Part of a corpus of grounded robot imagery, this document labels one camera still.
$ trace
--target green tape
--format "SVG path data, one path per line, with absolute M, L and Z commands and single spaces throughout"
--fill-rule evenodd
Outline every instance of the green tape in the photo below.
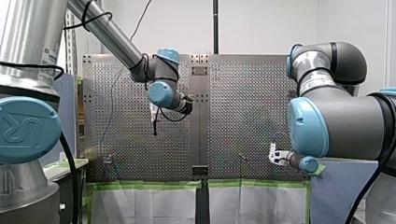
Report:
M 312 175 L 320 175 L 323 172 L 324 168 L 326 168 L 326 166 L 320 164 L 318 169 Z
M 92 224 L 92 201 L 93 201 L 93 190 L 87 187 L 87 216 L 88 224 Z
M 179 182 L 145 182 L 145 181 L 115 181 L 108 183 L 91 183 L 87 189 L 111 190 L 111 189 L 199 189 L 201 181 L 179 181 Z
M 285 189 L 305 189 L 309 186 L 309 181 L 273 181 L 273 180 L 254 180 L 254 179 L 228 179 L 228 180 L 209 180 L 210 188 L 232 188 L 243 186 L 257 186 L 267 188 Z
M 86 160 L 87 159 L 74 159 L 76 165 L 79 165 L 79 164 L 83 163 Z M 64 162 L 59 163 L 58 161 L 55 161 L 55 162 L 52 162 L 50 164 L 47 164 L 44 167 L 45 168 L 50 168 L 50 167 L 53 167 L 53 166 L 69 167 L 69 162 L 68 161 L 64 161 Z
M 76 77 L 76 83 L 78 85 L 81 85 L 81 80 L 82 80 L 82 77 Z

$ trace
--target metal pegboard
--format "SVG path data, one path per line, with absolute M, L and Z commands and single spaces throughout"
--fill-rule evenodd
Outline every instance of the metal pegboard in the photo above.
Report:
M 154 136 L 144 84 L 133 83 L 130 72 L 113 56 L 86 55 L 83 62 L 86 155 L 94 158 L 89 181 L 191 179 L 190 117 L 181 122 L 159 118 Z M 189 61 L 184 60 L 179 91 L 189 92 L 190 73 Z M 180 116 L 168 114 L 173 119 Z
M 210 55 L 208 165 L 210 178 L 304 178 L 268 160 L 276 145 L 290 149 L 286 56 Z

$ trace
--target robotic arm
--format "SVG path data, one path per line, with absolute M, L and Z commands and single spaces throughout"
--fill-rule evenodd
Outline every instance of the robotic arm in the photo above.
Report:
M 9 1 L 0 48 L 0 220 L 59 223 L 59 187 L 47 180 L 38 159 L 61 140 L 73 178 L 73 223 L 78 221 L 77 172 L 57 115 L 60 97 L 52 88 L 67 8 L 84 20 L 104 13 L 91 0 Z M 154 105 L 190 114 L 191 99 L 177 91 L 177 51 L 159 49 L 146 57 L 108 17 L 85 26 L 135 82 L 152 81 L 148 97 Z
M 105 13 L 91 0 L 69 0 L 67 7 L 81 20 L 85 16 L 86 21 Z M 153 81 L 148 88 L 148 98 L 154 105 L 190 114 L 191 99 L 177 91 L 177 51 L 159 49 L 155 57 L 143 57 L 117 24 L 108 17 L 87 23 L 86 28 L 131 71 L 131 77 L 135 82 Z
M 396 185 L 396 89 L 354 96 L 366 72 L 363 55 L 348 43 L 293 47 L 288 74 L 297 82 L 298 98 L 289 104 L 290 140 L 293 150 L 305 156 L 378 161 L 346 223 L 373 184 L 367 223 L 393 223 L 396 204 L 389 196 Z

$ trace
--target white wall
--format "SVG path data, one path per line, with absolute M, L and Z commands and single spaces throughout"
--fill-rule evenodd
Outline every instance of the white wall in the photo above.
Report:
M 387 82 L 388 0 L 320 0 L 319 42 L 346 41 L 358 47 L 368 65 L 360 95 Z
M 219 52 L 287 54 L 318 43 L 318 0 L 219 0 Z
M 131 35 L 147 1 L 103 0 L 103 6 Z M 213 52 L 212 18 L 212 0 L 152 1 L 134 43 L 142 52 Z M 287 54 L 295 43 L 317 42 L 318 0 L 219 1 L 219 53 Z
M 148 0 L 103 0 L 104 9 L 130 36 Z M 153 0 L 134 43 L 142 51 L 169 47 L 181 53 L 206 53 L 212 44 L 212 0 Z
M 396 2 L 389 0 L 388 35 L 388 79 L 390 86 L 396 86 Z

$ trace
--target metal frame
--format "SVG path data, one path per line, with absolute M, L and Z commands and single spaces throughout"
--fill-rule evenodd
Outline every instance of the metal frame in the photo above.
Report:
M 65 26 L 71 26 L 75 24 L 75 16 L 67 9 L 64 17 Z M 66 71 L 75 78 L 74 89 L 75 89 L 75 110 L 76 110 L 76 124 L 75 124 L 75 155 L 76 158 L 80 158 L 81 150 L 79 147 L 79 130 L 78 130 L 78 84 L 76 82 L 76 76 L 78 75 L 78 60 L 77 60 L 77 48 L 76 48 L 76 31 L 74 29 L 64 31 L 64 43 L 66 46 Z

